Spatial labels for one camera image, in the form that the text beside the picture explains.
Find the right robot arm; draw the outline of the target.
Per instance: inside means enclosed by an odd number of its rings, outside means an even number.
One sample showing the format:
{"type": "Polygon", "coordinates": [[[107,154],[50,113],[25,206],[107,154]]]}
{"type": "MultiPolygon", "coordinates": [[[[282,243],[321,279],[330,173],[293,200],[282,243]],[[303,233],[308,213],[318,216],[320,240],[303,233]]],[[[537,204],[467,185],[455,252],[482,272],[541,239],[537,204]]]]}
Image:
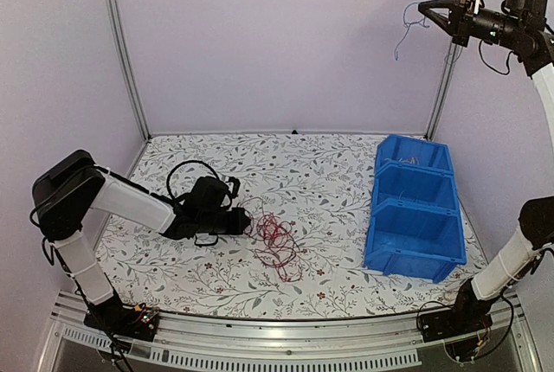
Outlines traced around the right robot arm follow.
{"type": "Polygon", "coordinates": [[[427,0],[417,11],[464,52],[437,138],[486,264],[462,282],[448,327],[465,334],[553,245],[553,0],[427,0]]]}

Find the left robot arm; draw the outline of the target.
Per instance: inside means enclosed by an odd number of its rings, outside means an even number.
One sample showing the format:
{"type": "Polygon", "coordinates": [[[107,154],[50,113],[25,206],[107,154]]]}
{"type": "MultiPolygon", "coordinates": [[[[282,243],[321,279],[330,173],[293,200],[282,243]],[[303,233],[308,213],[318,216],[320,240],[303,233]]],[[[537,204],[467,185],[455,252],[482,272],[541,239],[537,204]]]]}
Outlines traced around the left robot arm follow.
{"type": "Polygon", "coordinates": [[[94,310],[96,319],[111,332],[129,323],[118,293],[95,256],[95,247],[83,232],[90,215],[119,217],[172,241],[199,235],[219,238],[242,235],[251,225],[248,212],[233,203],[241,187],[235,177],[223,179],[205,162],[209,173],[178,194],[170,186],[177,170],[190,165],[185,160],[165,178],[163,195],[148,190],[95,162],[88,151],[77,150],[40,175],[32,184],[30,222],[52,249],[94,310]]]}

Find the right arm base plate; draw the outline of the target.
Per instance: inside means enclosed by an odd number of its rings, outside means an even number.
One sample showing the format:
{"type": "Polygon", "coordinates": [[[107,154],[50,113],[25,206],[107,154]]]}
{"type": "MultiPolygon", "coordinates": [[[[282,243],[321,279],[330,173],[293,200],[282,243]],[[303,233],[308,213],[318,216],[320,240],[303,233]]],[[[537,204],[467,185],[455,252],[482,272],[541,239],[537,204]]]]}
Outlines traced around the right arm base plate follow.
{"type": "Polygon", "coordinates": [[[426,312],[416,319],[416,326],[425,343],[485,330],[492,325],[490,315],[469,318],[460,323],[450,309],[426,312]]]}

